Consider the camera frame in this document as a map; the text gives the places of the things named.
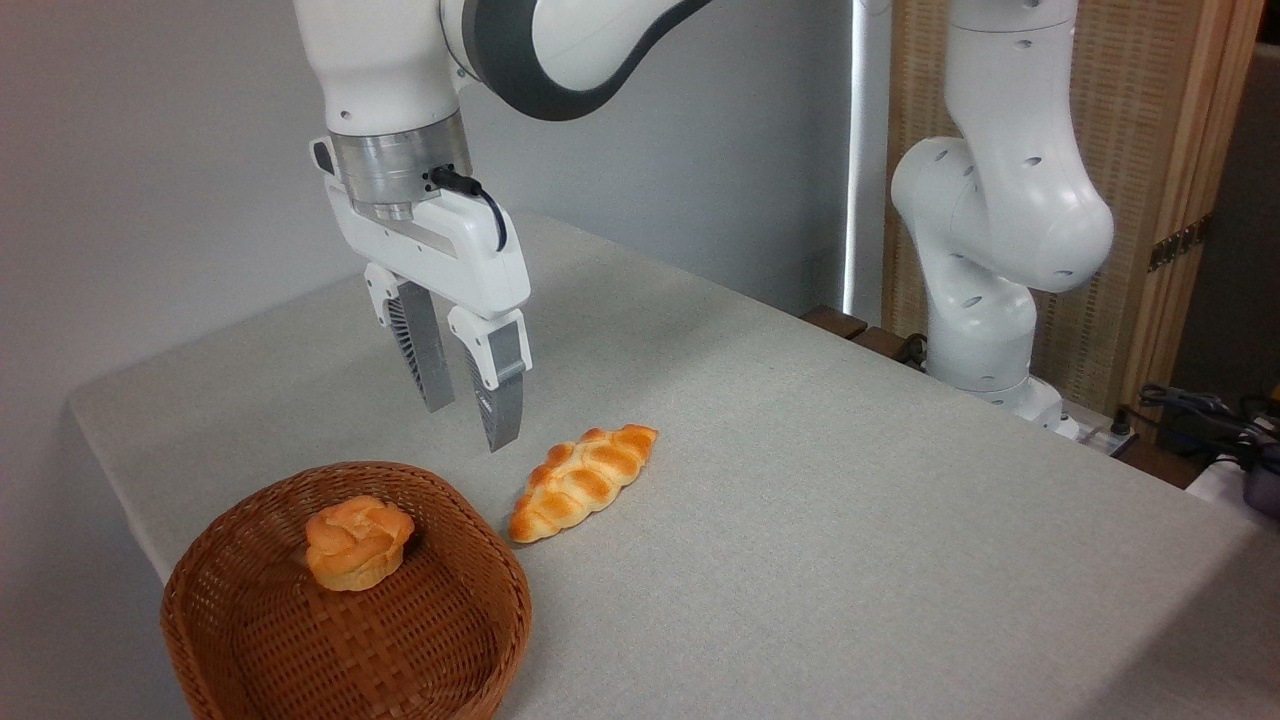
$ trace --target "white wall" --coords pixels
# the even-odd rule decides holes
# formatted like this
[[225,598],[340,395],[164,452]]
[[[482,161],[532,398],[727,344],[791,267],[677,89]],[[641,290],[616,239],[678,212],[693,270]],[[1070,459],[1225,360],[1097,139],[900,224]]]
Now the white wall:
[[[477,172],[512,208],[805,310],[842,227],[842,5],[718,0],[564,126],[472,88]],[[289,3],[0,13],[0,716],[184,714],[159,583],[65,398],[358,270],[306,156],[321,117]]]

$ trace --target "bread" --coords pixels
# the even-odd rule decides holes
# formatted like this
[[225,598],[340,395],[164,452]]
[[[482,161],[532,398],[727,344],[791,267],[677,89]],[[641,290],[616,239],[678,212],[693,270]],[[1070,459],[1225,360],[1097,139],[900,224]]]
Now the bread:
[[534,542],[577,525],[609,506],[649,461],[658,430],[627,425],[617,432],[588,430],[582,439],[550,448],[547,462],[529,475],[516,501],[508,534]]
[[332,591],[366,591],[401,566],[411,534],[412,518],[361,495],[307,521],[307,566]]

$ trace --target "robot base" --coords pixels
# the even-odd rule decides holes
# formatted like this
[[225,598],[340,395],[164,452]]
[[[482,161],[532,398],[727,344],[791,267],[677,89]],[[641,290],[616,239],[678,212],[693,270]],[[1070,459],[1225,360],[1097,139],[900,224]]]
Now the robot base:
[[984,402],[1000,405],[1014,415],[1068,439],[1078,439],[1080,436],[1080,425],[1062,409],[1062,396],[1053,389],[1053,386],[1038,378],[1028,375],[1025,380],[1009,389],[970,392],[970,395]]

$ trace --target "wooden panel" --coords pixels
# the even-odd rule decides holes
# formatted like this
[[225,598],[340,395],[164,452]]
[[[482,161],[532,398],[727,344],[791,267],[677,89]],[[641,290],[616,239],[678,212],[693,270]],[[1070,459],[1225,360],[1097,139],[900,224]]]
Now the wooden panel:
[[[1206,3],[1174,146],[1170,192],[1161,206],[1166,236],[1210,213],[1239,111],[1262,0]],[[1135,404],[1147,382],[1167,383],[1190,306],[1199,249],[1147,277],[1121,401]]]
[[[1032,369],[1070,400],[1110,413],[1135,389],[1126,377],[1166,366],[1152,363],[1157,347],[1172,347],[1171,369],[1199,255],[1148,274],[1151,250],[1212,206],[1243,88],[1242,58],[1252,47],[1249,22],[1256,27],[1261,3],[1080,3],[1071,106],[1116,237],[1088,286],[1037,293]],[[943,0],[895,4],[891,164],[924,137],[955,135],[942,102],[946,13]],[[901,336],[923,332],[915,249],[892,209],[887,220],[886,327]]]

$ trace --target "basket rim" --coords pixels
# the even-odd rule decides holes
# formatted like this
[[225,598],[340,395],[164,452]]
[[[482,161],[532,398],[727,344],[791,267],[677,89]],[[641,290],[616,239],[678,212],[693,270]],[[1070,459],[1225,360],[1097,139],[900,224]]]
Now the basket rim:
[[512,552],[511,547],[502,541],[489,523],[480,516],[475,507],[467,502],[466,497],[463,497],[462,493],[460,493],[458,489],[449,484],[449,482],[444,478],[430,470],[404,462],[385,460],[355,460],[308,468],[246,496],[215,518],[209,527],[206,527],[200,536],[192,541],[187,551],[183,552],[182,559],[179,559],[178,564],[174,565],[173,573],[165,583],[164,597],[160,603],[160,625],[165,637],[165,644],[169,647],[170,661],[174,666],[175,674],[178,671],[177,660],[179,656],[186,667],[191,670],[187,679],[193,682],[198,697],[192,698],[184,688],[188,703],[192,703],[193,700],[198,701],[200,706],[209,710],[211,716],[219,719],[225,717],[221,708],[212,702],[212,693],[210,692],[209,684],[205,679],[202,662],[193,652],[191,652],[192,642],[187,628],[187,619],[183,612],[180,612],[180,602],[187,597],[188,591],[186,579],[195,570],[200,569],[210,557],[212,557],[212,553],[216,550],[215,543],[219,539],[219,534],[228,528],[238,527],[236,520],[241,519],[241,516],[247,512],[246,506],[253,503],[264,496],[285,492],[289,487],[302,484],[316,474],[370,469],[388,470],[402,475],[397,479],[412,478],[431,483],[443,492],[453,507],[466,519],[471,533],[477,536],[477,538],[484,538],[488,546],[497,552],[516,594],[515,629],[506,646],[500,650],[494,671],[485,678],[484,683],[475,691],[475,693],[471,694],[470,698],[467,698],[467,702],[458,707],[454,715],[458,717],[470,717],[480,705],[490,702],[494,693],[498,693],[499,698],[506,694],[507,688],[515,679],[515,675],[524,660],[524,653],[529,644],[529,635],[532,629],[532,598],[529,589],[529,578],[525,575],[524,568],[521,568],[518,560],[516,560],[515,552]]

